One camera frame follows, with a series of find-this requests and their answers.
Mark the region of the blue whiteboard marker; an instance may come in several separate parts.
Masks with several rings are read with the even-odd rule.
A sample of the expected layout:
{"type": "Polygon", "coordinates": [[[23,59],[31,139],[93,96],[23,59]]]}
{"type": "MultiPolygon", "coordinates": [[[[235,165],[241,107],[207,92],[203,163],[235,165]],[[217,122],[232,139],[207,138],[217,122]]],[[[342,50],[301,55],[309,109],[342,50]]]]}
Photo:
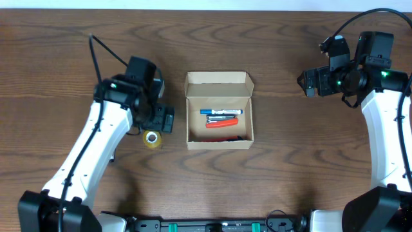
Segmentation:
{"type": "Polygon", "coordinates": [[[202,115],[240,115],[240,114],[243,114],[243,110],[241,109],[220,109],[220,110],[201,109],[200,113],[202,115]]]}

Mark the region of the red stapler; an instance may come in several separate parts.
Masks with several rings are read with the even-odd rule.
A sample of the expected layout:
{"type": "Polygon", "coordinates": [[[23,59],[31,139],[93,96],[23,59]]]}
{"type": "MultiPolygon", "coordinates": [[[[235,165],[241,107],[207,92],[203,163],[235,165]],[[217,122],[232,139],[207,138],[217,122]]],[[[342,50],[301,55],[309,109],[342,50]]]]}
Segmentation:
{"type": "Polygon", "coordinates": [[[207,116],[206,128],[224,128],[238,124],[238,118],[234,115],[207,116]]]}

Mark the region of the red utility knife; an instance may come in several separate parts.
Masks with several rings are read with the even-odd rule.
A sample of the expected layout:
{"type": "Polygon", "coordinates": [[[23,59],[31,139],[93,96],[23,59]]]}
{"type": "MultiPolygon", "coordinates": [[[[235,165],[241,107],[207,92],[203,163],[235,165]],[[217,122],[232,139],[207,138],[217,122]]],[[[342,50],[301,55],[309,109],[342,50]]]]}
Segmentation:
{"type": "Polygon", "coordinates": [[[223,138],[218,138],[218,139],[207,139],[203,140],[202,142],[233,142],[233,141],[239,141],[243,140],[241,136],[231,136],[231,137],[223,137],[223,138]]]}

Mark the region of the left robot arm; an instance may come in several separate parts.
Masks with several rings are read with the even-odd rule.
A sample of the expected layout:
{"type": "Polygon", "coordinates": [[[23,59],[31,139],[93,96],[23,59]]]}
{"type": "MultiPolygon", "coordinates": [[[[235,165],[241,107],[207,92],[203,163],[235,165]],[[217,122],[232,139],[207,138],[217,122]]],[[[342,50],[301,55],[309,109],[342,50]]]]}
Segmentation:
{"type": "Polygon", "coordinates": [[[18,203],[22,231],[134,231],[135,219],[92,212],[100,180],[132,127],[170,133],[174,108],[159,103],[164,80],[154,63],[132,57],[126,71],[97,84],[85,126],[58,172],[41,192],[18,203]]]}

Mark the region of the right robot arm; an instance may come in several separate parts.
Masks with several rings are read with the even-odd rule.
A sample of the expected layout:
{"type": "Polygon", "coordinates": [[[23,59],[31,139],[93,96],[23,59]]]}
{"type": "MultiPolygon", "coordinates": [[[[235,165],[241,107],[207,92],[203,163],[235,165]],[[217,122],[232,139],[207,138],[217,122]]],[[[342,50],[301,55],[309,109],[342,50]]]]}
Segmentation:
{"type": "Polygon", "coordinates": [[[411,90],[408,75],[391,69],[394,36],[363,32],[355,55],[345,38],[320,44],[328,66],[304,71],[297,83],[307,97],[354,96],[361,108],[371,153],[370,190],[341,211],[316,209],[309,231],[411,231],[411,90]]]}

